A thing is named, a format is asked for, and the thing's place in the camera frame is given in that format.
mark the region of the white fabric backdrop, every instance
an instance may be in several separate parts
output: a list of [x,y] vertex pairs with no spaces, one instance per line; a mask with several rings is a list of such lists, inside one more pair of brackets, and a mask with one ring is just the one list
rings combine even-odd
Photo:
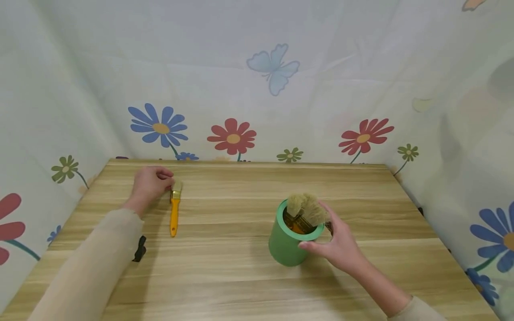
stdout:
[[[19,0],[0,8],[0,199],[22,199],[1,223],[23,222],[16,240],[38,255],[108,157],[386,163],[495,311],[513,317],[502,304],[514,284],[513,2]],[[66,165],[84,180],[60,182]],[[495,256],[478,250],[494,241],[471,226],[493,229],[479,211],[498,207],[510,226]],[[36,262],[12,242],[5,248],[0,310]]]

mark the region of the blue flower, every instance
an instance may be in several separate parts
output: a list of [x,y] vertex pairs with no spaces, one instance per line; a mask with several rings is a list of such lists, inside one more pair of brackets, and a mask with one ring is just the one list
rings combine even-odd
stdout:
[[175,157],[177,158],[177,160],[198,160],[200,158],[198,158],[198,156],[192,154],[192,153],[180,153],[180,155],[175,155]]
[[50,233],[50,236],[46,239],[47,242],[50,242],[48,245],[52,244],[53,240],[56,239],[57,234],[61,231],[61,226],[57,225],[55,232]]
[[495,292],[491,279],[487,275],[479,275],[474,269],[467,269],[466,274],[487,303],[494,307],[494,299],[498,300],[500,296]]
[[133,119],[133,124],[130,128],[136,133],[150,133],[143,136],[143,142],[153,143],[157,138],[161,138],[162,147],[170,147],[171,144],[180,146],[178,139],[188,140],[188,137],[177,133],[178,131],[185,130],[188,127],[184,124],[179,124],[184,121],[185,117],[179,114],[173,115],[173,108],[167,106],[162,110],[161,121],[157,117],[157,112],[154,106],[149,103],[144,105],[148,116],[137,108],[129,107],[128,111],[136,119]]
[[479,239],[496,243],[496,245],[479,248],[478,255],[484,258],[493,258],[505,252],[498,261],[497,268],[502,273],[508,272],[514,265],[514,233],[512,230],[514,227],[512,226],[514,224],[514,202],[509,206],[510,225],[505,212],[500,208],[496,209],[496,215],[490,209],[481,210],[480,218],[496,233],[478,224],[473,224],[469,230]]

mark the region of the green flower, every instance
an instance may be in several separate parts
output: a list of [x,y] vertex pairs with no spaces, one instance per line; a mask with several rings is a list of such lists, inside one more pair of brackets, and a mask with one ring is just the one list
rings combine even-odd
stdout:
[[402,154],[402,158],[408,162],[412,162],[414,157],[417,157],[419,153],[417,152],[417,146],[412,147],[411,144],[407,144],[406,147],[398,147],[398,153]]
[[288,149],[284,149],[284,154],[278,154],[277,158],[279,161],[283,162],[286,161],[286,163],[296,162],[299,159],[302,159],[300,156],[302,156],[303,152],[298,150],[298,147],[295,147],[292,149],[292,152],[290,152]]
[[52,167],[52,171],[57,172],[52,176],[53,181],[57,182],[57,184],[64,182],[66,176],[70,179],[73,178],[75,176],[74,172],[78,172],[79,170],[79,163],[74,163],[75,160],[71,155],[68,156],[68,159],[66,159],[66,157],[61,157],[59,161],[61,162],[62,166]]

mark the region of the wood grain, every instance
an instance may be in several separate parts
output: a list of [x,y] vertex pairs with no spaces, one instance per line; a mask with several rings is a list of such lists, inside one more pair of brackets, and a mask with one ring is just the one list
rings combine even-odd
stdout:
[[167,166],[183,181],[178,233],[170,237],[167,194],[145,217],[147,253],[120,279],[103,320],[383,319],[366,292],[325,260],[286,268],[271,258],[274,213],[292,192],[325,200],[378,268],[448,320],[497,320],[384,165],[137,160],[107,164],[0,320],[27,319],[144,165]]

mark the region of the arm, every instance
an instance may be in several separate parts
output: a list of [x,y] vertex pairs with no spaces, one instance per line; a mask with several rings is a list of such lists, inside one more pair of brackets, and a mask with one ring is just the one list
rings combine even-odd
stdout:
[[172,184],[173,173],[164,167],[138,171],[129,199],[109,212],[72,253],[29,321],[99,320],[118,279],[134,258],[146,208]]
[[371,264],[359,249],[348,224],[326,204],[320,204],[331,216],[334,230],[332,240],[327,244],[301,242],[298,245],[300,248],[323,256],[333,266],[356,279],[391,320],[445,320],[426,303],[395,285]]

